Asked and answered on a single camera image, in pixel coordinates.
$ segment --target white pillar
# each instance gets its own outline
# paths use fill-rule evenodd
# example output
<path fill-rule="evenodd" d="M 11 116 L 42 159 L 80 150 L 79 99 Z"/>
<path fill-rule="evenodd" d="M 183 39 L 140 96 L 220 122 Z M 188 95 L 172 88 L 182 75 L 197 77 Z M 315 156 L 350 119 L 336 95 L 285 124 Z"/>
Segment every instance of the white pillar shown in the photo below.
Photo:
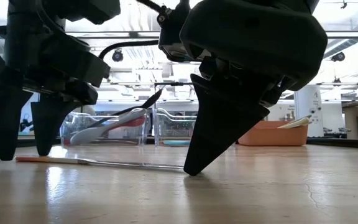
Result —
<path fill-rule="evenodd" d="M 295 114 L 297 119 L 311 115 L 308 137 L 324 136 L 320 86 L 307 85 L 295 92 Z"/>
<path fill-rule="evenodd" d="M 338 133 L 339 128 L 345 128 L 345 122 L 342 117 L 342 102 L 340 102 L 341 87 L 336 86 L 330 91 L 321 94 L 322 99 L 332 100 L 325 101 L 322 104 L 324 128 L 332 129 L 333 133 Z"/>

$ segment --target wall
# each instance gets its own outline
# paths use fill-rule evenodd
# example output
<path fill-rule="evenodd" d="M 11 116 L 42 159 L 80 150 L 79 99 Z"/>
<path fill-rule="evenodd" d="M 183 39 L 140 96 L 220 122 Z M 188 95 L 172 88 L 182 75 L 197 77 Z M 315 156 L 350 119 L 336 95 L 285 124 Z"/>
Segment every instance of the wall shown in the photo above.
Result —
<path fill-rule="evenodd" d="M 350 108 L 344 108 L 346 128 L 352 131 L 347 134 L 349 139 L 358 139 L 357 130 L 357 117 L 358 117 L 358 106 Z"/>
<path fill-rule="evenodd" d="M 358 130 L 357 130 L 357 114 L 358 108 L 344 108 L 345 113 L 345 126 L 350 129 L 351 132 L 347 133 L 348 139 L 358 139 Z"/>
<path fill-rule="evenodd" d="M 267 116 L 269 121 L 280 121 L 287 114 L 295 109 L 292 100 L 279 101 L 276 105 L 269 108 L 270 114 Z M 321 104 L 321 112 L 323 114 L 323 126 L 338 132 L 338 128 L 344 128 L 345 123 L 342 117 L 342 104 L 338 102 L 323 101 Z"/>
<path fill-rule="evenodd" d="M 323 112 L 323 126 L 325 128 L 332 129 L 335 133 L 339 132 L 339 128 L 345 128 L 341 102 L 323 102 L 321 111 Z"/>
<path fill-rule="evenodd" d="M 310 116 L 308 126 L 308 137 L 323 137 L 323 111 L 321 101 L 321 88 L 318 85 L 304 86 L 299 91 L 294 92 L 296 118 Z"/>

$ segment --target black cable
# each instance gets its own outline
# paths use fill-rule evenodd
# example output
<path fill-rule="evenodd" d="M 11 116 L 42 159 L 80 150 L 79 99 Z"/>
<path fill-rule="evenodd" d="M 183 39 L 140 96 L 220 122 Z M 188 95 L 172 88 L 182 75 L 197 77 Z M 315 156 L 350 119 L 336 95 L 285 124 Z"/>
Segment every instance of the black cable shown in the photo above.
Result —
<path fill-rule="evenodd" d="M 158 40 L 128 41 L 128 42 L 116 43 L 102 50 L 102 52 L 100 52 L 99 54 L 99 58 L 103 60 L 104 56 L 106 56 L 106 54 L 108 54 L 110 51 L 121 47 L 139 47 L 139 46 L 151 46 L 157 44 L 158 44 Z"/>
<path fill-rule="evenodd" d="M 112 116 L 119 116 L 121 114 L 124 114 L 124 113 L 127 113 L 127 112 L 130 112 L 132 111 L 133 109 L 136 109 L 136 108 L 143 108 L 143 109 L 147 109 L 149 107 L 151 107 L 155 102 L 157 102 L 157 100 L 160 98 L 161 94 L 162 94 L 162 89 L 160 89 L 159 91 L 157 91 L 156 93 L 154 93 L 148 100 L 146 100 L 146 102 L 144 102 L 144 104 L 142 106 L 133 106 L 131 108 L 127 108 L 125 110 L 122 110 L 122 111 L 119 111 L 117 113 L 114 113 Z M 91 125 L 89 125 L 88 127 L 86 128 L 94 128 L 94 127 L 97 127 L 99 126 L 100 124 L 102 124 L 103 122 L 105 121 L 108 121 L 110 120 L 111 117 L 108 117 L 108 118 L 103 118 Z"/>
<path fill-rule="evenodd" d="M 154 11 L 158 13 L 164 12 L 164 8 L 162 6 L 159 6 L 157 3 L 151 1 L 151 0 L 136 0 L 139 3 L 142 3 L 143 5 L 153 9 Z"/>
<path fill-rule="evenodd" d="M 56 22 L 54 22 L 47 14 L 44 9 L 43 1 L 35 1 L 35 10 L 37 15 L 40 17 L 40 20 L 54 33 L 57 35 L 66 35 L 63 28 L 61 28 Z"/>

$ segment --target orange tray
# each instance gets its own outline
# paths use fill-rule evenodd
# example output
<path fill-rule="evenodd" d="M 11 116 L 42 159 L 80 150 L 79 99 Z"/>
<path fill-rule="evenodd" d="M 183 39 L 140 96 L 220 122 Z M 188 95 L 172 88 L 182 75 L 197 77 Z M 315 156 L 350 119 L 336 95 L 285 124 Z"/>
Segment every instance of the orange tray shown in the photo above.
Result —
<path fill-rule="evenodd" d="M 308 138 L 308 127 L 281 129 L 289 121 L 260 121 L 239 139 L 245 146 L 302 146 Z"/>

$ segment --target wood grain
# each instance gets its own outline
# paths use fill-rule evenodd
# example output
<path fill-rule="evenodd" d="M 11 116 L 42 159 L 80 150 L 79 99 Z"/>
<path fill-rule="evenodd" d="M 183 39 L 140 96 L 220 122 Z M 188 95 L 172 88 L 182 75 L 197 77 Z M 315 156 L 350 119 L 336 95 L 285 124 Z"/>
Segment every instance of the wood grain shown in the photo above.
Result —
<path fill-rule="evenodd" d="M 55 147 L 52 155 L 183 165 L 186 148 Z M 197 177 L 0 161 L 0 223 L 358 223 L 358 149 L 237 147 Z"/>

